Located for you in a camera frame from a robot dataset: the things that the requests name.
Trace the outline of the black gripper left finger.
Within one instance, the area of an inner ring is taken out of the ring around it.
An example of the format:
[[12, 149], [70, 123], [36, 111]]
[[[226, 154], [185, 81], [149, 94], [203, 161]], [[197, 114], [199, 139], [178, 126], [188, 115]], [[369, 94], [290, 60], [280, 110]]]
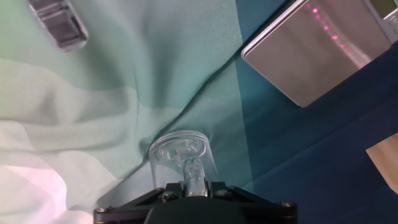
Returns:
[[119, 207], [108, 206], [93, 211], [93, 223], [144, 223], [156, 205], [184, 198], [185, 186], [170, 183], [159, 187]]

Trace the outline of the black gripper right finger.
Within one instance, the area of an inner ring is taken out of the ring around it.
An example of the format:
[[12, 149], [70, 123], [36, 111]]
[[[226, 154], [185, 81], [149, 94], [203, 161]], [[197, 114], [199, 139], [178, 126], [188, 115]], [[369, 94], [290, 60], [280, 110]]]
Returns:
[[297, 224], [298, 206], [293, 202], [270, 202], [224, 182], [208, 184], [208, 196], [237, 208], [247, 223]]

